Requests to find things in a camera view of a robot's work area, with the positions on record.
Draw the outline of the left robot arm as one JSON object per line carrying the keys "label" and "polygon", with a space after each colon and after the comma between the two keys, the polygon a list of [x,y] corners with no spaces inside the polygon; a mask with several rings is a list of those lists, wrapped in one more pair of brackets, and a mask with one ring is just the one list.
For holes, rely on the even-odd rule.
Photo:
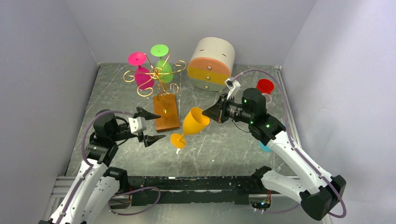
{"label": "left robot arm", "polygon": [[114,196],[130,195],[127,171],[111,167],[118,141],[137,138],[145,147],[164,135],[149,136],[146,121],[160,115],[137,107],[136,112],[102,110],[87,125],[82,136],[82,162],[66,196],[41,224],[93,224]]}

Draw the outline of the orange plastic wine glass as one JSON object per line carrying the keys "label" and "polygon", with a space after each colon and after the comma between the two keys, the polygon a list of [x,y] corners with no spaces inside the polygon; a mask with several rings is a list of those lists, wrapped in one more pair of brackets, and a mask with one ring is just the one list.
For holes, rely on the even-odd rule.
{"label": "orange plastic wine glass", "polygon": [[184,118],[182,125],[182,134],[173,133],[170,136],[170,141],[176,148],[186,147],[186,135],[194,135],[201,132],[210,124],[210,119],[202,114],[203,110],[198,107],[193,107],[190,109],[186,117]]}

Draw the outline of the green plastic wine glass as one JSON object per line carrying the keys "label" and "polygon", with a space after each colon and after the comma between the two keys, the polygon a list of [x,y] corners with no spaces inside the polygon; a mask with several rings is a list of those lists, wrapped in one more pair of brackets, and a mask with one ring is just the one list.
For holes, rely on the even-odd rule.
{"label": "green plastic wine glass", "polygon": [[160,80],[165,83],[169,83],[173,79],[172,67],[170,63],[166,61],[169,52],[168,46],[164,44],[154,45],[150,50],[150,53],[153,56],[159,58],[158,62],[156,63],[156,68],[158,68]]}

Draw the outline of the magenta plastic wine glass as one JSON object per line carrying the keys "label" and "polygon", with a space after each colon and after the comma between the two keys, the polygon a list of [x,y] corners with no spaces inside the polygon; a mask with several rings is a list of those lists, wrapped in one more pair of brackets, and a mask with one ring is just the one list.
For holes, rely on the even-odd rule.
{"label": "magenta plastic wine glass", "polygon": [[143,52],[134,52],[128,57],[128,63],[132,66],[137,66],[134,73],[134,80],[137,84],[137,88],[140,90],[146,90],[154,86],[154,79],[151,78],[148,73],[150,72],[147,68],[142,65],[146,62],[146,54]]}

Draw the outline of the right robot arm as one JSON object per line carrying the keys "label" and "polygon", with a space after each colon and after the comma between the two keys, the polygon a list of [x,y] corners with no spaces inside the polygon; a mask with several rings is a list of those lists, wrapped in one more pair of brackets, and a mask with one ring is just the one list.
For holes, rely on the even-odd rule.
{"label": "right robot arm", "polygon": [[265,167],[252,180],[255,192],[268,189],[287,196],[317,221],[341,201],[346,180],[323,169],[290,137],[285,125],[267,113],[266,99],[258,89],[245,89],[240,104],[227,93],[221,94],[202,114],[218,123],[232,119],[247,124],[251,135],[280,156],[299,178],[295,180]]}

